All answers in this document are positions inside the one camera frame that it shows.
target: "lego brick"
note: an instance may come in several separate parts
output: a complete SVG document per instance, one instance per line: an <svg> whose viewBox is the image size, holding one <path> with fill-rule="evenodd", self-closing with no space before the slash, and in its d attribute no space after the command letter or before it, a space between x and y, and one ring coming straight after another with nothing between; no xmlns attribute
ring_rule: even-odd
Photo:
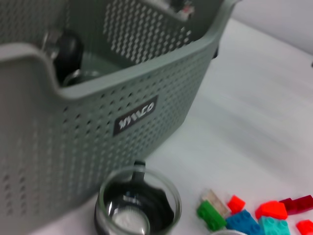
<svg viewBox="0 0 313 235"><path fill-rule="evenodd" d="M310 220L302 220L296 224L301 235L313 235L313 222Z"/></svg>
<svg viewBox="0 0 313 235"><path fill-rule="evenodd" d="M307 212L313 209L313 198L311 195L295 199L293 202L297 205L297 213Z"/></svg>
<svg viewBox="0 0 313 235"><path fill-rule="evenodd" d="M208 228L212 231L220 230L226 225L224 218L208 201L204 201L200 204L197 209L197 214L206 222Z"/></svg>
<svg viewBox="0 0 313 235"><path fill-rule="evenodd" d="M236 195L233 195L230 201L227 203L228 207L230 208L233 214L241 212L245 207L245 201L241 200Z"/></svg>
<svg viewBox="0 0 313 235"><path fill-rule="evenodd" d="M261 216L259 225L264 230L265 235L290 235L288 223L285 220Z"/></svg>
<svg viewBox="0 0 313 235"><path fill-rule="evenodd" d="M297 214L297 205L291 198L279 202L284 203L288 215Z"/></svg>
<svg viewBox="0 0 313 235"><path fill-rule="evenodd" d="M243 210L226 219L226 228L245 233L247 235L264 235L260 225L252 218L251 214Z"/></svg>
<svg viewBox="0 0 313 235"><path fill-rule="evenodd" d="M261 216L273 217L275 219L286 219L288 217L284 203L277 201L269 201L263 203L255 211L255 217L259 219Z"/></svg>
<svg viewBox="0 0 313 235"><path fill-rule="evenodd" d="M223 218L227 218L230 215L228 207L218 198L213 190L210 189L201 199L202 201L208 201Z"/></svg>

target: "glass jar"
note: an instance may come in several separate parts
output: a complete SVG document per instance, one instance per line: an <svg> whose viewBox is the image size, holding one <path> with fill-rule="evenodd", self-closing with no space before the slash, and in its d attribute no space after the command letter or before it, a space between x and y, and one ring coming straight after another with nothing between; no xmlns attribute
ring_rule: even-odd
<svg viewBox="0 0 313 235"><path fill-rule="evenodd" d="M80 84L93 80L95 78L101 77L102 74L96 70L76 70L75 72L68 75L64 82L62 83L63 87L69 87L72 85Z"/></svg>
<svg viewBox="0 0 313 235"><path fill-rule="evenodd" d="M244 234L244 233L236 231L236 230L225 229L225 230L220 230L220 231L211 233L211 235L247 235L247 234Z"/></svg>
<svg viewBox="0 0 313 235"><path fill-rule="evenodd" d="M95 209L99 235L166 235L181 215L179 193L166 177L131 166L102 185Z"/></svg>

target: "gray plastic basket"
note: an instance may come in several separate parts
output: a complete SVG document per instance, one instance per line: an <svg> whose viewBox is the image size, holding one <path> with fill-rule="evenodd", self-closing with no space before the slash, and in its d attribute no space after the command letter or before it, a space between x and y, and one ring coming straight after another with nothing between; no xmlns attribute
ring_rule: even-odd
<svg viewBox="0 0 313 235"><path fill-rule="evenodd" d="M194 0L195 16L181 22L139 0L0 0L0 233L26 233L80 205L112 170L165 141L235 3ZM107 75L61 88L51 61L20 43L39 45L51 26L77 31L84 67Z"/></svg>

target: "white table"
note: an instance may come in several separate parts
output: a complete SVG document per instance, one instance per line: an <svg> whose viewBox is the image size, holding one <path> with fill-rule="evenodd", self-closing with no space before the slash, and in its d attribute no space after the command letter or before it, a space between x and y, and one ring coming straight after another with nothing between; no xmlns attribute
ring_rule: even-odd
<svg viewBox="0 0 313 235"><path fill-rule="evenodd" d="M204 235L199 195L236 194L246 209L313 193L312 56L231 20L185 123L147 160L177 186L174 235ZM32 235L96 235L95 197ZM313 219L313 211L288 218Z"/></svg>

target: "red lego brick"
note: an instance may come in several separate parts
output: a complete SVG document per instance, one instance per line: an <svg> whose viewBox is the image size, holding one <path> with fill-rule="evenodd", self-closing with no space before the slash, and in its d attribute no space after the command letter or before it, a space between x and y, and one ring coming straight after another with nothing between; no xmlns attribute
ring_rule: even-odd
<svg viewBox="0 0 313 235"><path fill-rule="evenodd" d="M297 213L307 212L313 209L313 198L311 195L295 199L293 202L297 205Z"/></svg>
<svg viewBox="0 0 313 235"><path fill-rule="evenodd" d="M233 195L230 201L227 203L228 207L230 208L233 214L241 212L245 207L245 201L241 200L236 195Z"/></svg>
<svg viewBox="0 0 313 235"><path fill-rule="evenodd" d="M255 217L259 219L262 215L275 219L286 219L288 217L284 203L277 201L269 201L260 205L255 211Z"/></svg>
<svg viewBox="0 0 313 235"><path fill-rule="evenodd" d="M297 229L302 235L313 235L313 222L310 220L302 220L296 224Z"/></svg>
<svg viewBox="0 0 313 235"><path fill-rule="evenodd" d="M284 203L288 215L297 214L297 205L291 198L279 202Z"/></svg>

